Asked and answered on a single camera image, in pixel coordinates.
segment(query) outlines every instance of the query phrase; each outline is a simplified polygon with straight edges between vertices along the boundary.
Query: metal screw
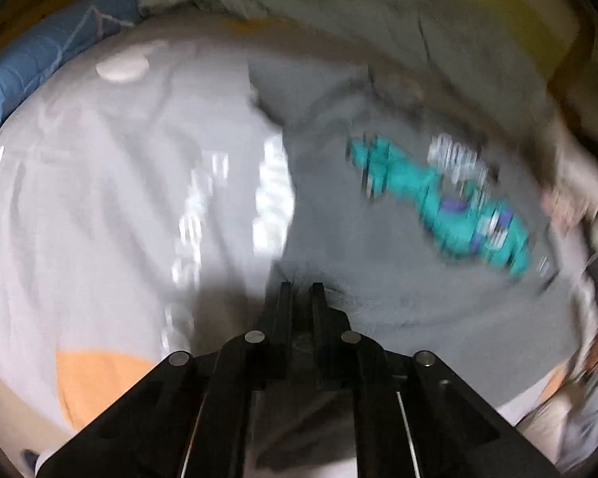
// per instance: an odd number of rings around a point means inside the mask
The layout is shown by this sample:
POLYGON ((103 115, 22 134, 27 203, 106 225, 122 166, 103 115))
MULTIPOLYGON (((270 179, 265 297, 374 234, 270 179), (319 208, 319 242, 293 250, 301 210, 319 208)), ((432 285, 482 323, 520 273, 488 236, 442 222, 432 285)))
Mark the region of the metal screw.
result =
POLYGON ((416 353, 415 359, 417 363, 422 364, 423 366, 432 366, 436 362, 436 356, 430 351, 416 353))
POLYGON ((355 345, 359 341, 361 341, 361 334, 355 331, 346 331, 341 334, 341 339, 344 343, 350 343, 351 345, 355 345))
POLYGON ((185 352, 180 351, 178 353, 172 353, 168 357, 168 362, 173 366, 183 366, 186 363, 188 363, 189 359, 191 359, 191 356, 189 356, 185 352))
POLYGON ((250 331, 244 336, 248 343, 262 343, 266 339, 266 335, 261 331, 250 331))

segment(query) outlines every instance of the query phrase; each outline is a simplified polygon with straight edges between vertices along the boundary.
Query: teal cartoon character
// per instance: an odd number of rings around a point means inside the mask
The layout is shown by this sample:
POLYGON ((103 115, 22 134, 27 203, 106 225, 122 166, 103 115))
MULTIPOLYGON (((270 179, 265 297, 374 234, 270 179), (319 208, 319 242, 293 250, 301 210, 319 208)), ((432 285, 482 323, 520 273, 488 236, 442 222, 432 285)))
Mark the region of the teal cartoon character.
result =
POLYGON ((416 206, 421 221, 442 253, 478 257, 520 276, 529 265, 526 227, 504 200, 488 191, 488 167, 477 153, 449 135, 434 139, 428 166, 422 166, 389 140, 354 139, 348 145, 352 165, 363 171, 368 196, 389 192, 416 206), (443 188, 449 180, 456 192, 443 188))

